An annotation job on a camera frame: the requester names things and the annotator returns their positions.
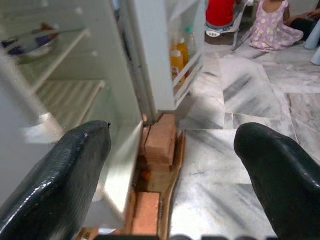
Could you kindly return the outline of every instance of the plastic bottle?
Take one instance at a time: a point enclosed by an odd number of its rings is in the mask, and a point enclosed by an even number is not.
[[[182,72],[183,69],[184,69],[184,57],[181,51],[177,49],[171,51],[172,80],[175,80],[175,78],[179,75],[179,73]],[[180,82],[184,83],[185,77],[183,77]]]
[[[184,31],[187,34],[186,44],[188,46],[189,58],[191,59],[197,53],[194,30],[192,26],[189,26]]]
[[[176,46],[176,48],[182,53],[183,66],[185,67],[189,62],[189,50],[184,37],[180,39],[179,44]]]

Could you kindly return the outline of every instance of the person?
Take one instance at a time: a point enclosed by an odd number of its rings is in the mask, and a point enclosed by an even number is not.
[[[261,0],[252,29],[250,46],[262,52],[286,49],[300,41],[304,33],[284,24],[290,19],[288,0]]]
[[[306,41],[317,25],[319,19],[320,8],[298,16],[291,17],[285,22],[285,25],[289,26],[290,28],[302,31],[304,33],[302,40]]]
[[[215,30],[232,27],[240,12],[242,0],[208,0],[206,24]]]

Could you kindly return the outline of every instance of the white refrigerator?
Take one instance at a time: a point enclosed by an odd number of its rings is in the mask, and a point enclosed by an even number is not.
[[[203,66],[205,3],[120,0],[117,5],[120,17],[109,0],[0,0],[1,41],[41,23],[59,32],[54,49],[29,63],[0,49],[0,205],[65,132],[105,120],[111,123],[112,147],[85,227],[125,224],[142,113],[154,122],[188,94]],[[193,27],[196,53],[172,79],[171,40],[187,27]]]

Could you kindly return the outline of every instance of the pink dress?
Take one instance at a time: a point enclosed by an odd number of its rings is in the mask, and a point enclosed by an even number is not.
[[[272,13],[263,9],[265,0],[261,0],[256,13],[250,46],[262,52],[286,49],[304,37],[304,33],[284,24],[284,13],[289,7],[288,0],[282,2],[281,7]]]

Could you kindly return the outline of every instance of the red shirt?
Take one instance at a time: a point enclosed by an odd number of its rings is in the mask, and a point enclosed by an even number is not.
[[[206,10],[207,23],[222,27],[234,20],[235,0],[209,0]]]

